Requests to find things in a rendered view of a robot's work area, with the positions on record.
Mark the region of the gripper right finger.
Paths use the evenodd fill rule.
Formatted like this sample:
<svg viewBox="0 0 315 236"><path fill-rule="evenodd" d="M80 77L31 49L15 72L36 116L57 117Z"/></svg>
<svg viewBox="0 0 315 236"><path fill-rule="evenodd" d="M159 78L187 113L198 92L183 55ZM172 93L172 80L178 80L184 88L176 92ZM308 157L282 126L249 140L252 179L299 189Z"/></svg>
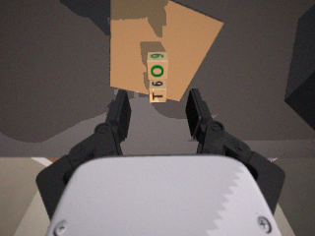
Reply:
<svg viewBox="0 0 315 236"><path fill-rule="evenodd" d="M199 142L196 153L221 154L243 163L274 217L284 185L284 171L266 157L252 151L249 145L226 132L221 122L213 120L208 105L202 100L197 88L189 91L185 111L191 137Z"/></svg>

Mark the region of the wooden letter block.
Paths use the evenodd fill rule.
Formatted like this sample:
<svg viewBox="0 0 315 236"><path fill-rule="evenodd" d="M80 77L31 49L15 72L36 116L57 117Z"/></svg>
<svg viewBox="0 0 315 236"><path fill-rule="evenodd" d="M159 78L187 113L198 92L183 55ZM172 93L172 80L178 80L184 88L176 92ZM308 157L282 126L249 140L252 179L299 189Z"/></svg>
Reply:
<svg viewBox="0 0 315 236"><path fill-rule="evenodd" d="M150 102L166 102L165 80L149 80Z"/></svg>
<svg viewBox="0 0 315 236"><path fill-rule="evenodd" d="M147 53L148 80L167 80L168 59L166 52Z"/></svg>

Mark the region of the orange flat mat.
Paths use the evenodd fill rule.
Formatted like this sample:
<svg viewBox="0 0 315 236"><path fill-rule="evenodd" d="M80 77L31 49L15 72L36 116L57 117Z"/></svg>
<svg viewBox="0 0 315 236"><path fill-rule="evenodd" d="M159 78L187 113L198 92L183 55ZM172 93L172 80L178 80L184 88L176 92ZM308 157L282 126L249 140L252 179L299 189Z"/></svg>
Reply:
<svg viewBox="0 0 315 236"><path fill-rule="evenodd" d="M110 86L149 94L147 53L166 52L166 98L179 101L222 25L170 0L111 0Z"/></svg>

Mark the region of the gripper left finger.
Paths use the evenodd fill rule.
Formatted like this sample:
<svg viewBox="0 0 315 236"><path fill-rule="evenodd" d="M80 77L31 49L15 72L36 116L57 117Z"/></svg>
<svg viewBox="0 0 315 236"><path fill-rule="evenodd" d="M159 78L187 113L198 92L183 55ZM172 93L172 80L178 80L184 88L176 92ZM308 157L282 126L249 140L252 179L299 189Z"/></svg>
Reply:
<svg viewBox="0 0 315 236"><path fill-rule="evenodd" d="M127 91L122 89L111 103L105 122L98 124L92 135L73 146L69 154L37 174L35 183L50 221L70 177L79 165L101 156L123 155L120 144L127 139L130 118L129 98Z"/></svg>

